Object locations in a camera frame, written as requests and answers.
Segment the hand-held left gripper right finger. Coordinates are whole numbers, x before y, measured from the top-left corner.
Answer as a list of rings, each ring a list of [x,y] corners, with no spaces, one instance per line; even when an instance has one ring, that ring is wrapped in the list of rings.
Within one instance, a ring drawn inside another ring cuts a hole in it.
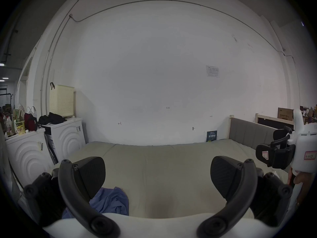
[[[213,158],[210,169],[215,188],[226,206],[197,228],[199,238],[219,238],[229,232],[250,208],[254,218],[269,227],[282,223],[293,189],[272,172],[264,174],[253,159],[239,162],[226,156]]]

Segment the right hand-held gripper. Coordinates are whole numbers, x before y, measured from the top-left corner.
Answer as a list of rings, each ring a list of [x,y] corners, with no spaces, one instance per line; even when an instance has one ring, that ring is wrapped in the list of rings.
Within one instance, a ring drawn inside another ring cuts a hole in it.
[[[293,121],[294,131],[284,126],[273,132],[271,147],[265,144],[256,147],[256,158],[267,167],[286,169],[291,164],[288,178],[291,186],[299,173],[315,175],[317,170],[317,124],[304,124],[300,109],[293,110]]]

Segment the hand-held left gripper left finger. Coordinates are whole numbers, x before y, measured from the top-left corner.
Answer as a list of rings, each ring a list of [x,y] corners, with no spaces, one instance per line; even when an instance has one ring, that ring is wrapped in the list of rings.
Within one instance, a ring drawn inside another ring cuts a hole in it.
[[[32,218],[40,227],[48,227],[61,220],[67,208],[93,235],[118,238],[118,225],[89,204],[105,177],[105,162],[101,157],[87,157],[75,163],[62,160],[52,174],[43,172],[32,184],[24,187],[23,193]]]

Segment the person's right hand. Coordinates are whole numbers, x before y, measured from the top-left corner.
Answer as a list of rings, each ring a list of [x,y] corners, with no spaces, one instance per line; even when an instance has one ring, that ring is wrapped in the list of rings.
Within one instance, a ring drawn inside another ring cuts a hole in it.
[[[292,184],[302,184],[302,188],[297,196],[296,199],[296,207],[298,208],[299,205],[303,202],[305,197],[307,196],[313,181],[315,179],[314,173],[307,173],[307,172],[300,172],[297,176],[294,176],[292,168],[288,171],[288,179],[287,179],[287,185],[291,186]]]

